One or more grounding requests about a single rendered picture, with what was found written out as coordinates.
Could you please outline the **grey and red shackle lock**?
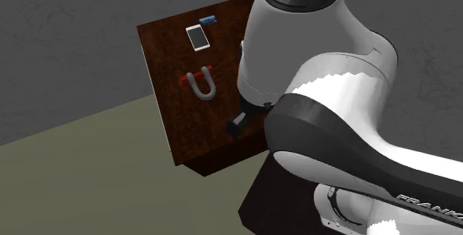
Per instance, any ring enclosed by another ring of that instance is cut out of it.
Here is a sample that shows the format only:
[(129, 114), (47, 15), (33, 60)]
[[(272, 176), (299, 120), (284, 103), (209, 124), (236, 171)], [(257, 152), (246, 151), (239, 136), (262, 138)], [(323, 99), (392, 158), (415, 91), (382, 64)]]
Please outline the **grey and red shackle lock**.
[[(198, 99), (203, 100), (203, 101), (210, 101), (215, 97), (217, 93), (217, 87), (212, 78), (213, 75), (214, 75), (214, 69), (211, 65), (202, 66), (200, 68), (200, 71), (197, 73), (188, 72), (186, 75), (181, 76), (180, 79), (177, 81), (177, 85), (180, 87), (189, 86), (193, 90), (194, 94), (196, 95)], [(197, 83), (198, 79), (204, 79), (207, 82), (209, 86), (208, 93), (203, 93), (199, 89), (198, 83)]]

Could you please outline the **dark wooden table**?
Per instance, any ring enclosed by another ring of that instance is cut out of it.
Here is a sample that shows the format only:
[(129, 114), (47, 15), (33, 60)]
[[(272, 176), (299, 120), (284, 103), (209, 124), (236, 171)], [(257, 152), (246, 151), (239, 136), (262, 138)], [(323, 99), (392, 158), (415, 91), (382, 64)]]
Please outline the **dark wooden table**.
[[(239, 45), (254, 0), (228, 0), (138, 26), (145, 62), (151, 77), (168, 145), (175, 165), (202, 176), (220, 171), (266, 150), (262, 114), (232, 138), (227, 120), (238, 114), (237, 72)], [(214, 15), (217, 22), (203, 27), (210, 47), (195, 52), (185, 29)], [(177, 81), (188, 72), (211, 65), (216, 96), (202, 101)]]

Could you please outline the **dark robot stand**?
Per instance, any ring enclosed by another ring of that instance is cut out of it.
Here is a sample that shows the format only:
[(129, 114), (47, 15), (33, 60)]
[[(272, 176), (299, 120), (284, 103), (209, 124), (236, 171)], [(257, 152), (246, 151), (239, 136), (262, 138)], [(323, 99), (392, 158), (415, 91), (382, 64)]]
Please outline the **dark robot stand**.
[(322, 225), (314, 204), (316, 187), (269, 154), (238, 210), (240, 221), (255, 235), (343, 235)]

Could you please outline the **white smartphone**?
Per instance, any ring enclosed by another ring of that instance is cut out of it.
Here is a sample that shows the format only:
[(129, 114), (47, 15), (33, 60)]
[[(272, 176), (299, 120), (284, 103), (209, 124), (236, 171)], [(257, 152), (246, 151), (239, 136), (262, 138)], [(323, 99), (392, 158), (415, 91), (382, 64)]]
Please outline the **white smartphone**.
[(191, 45), (195, 52), (204, 50), (210, 47), (210, 43), (200, 24), (196, 24), (185, 29)]

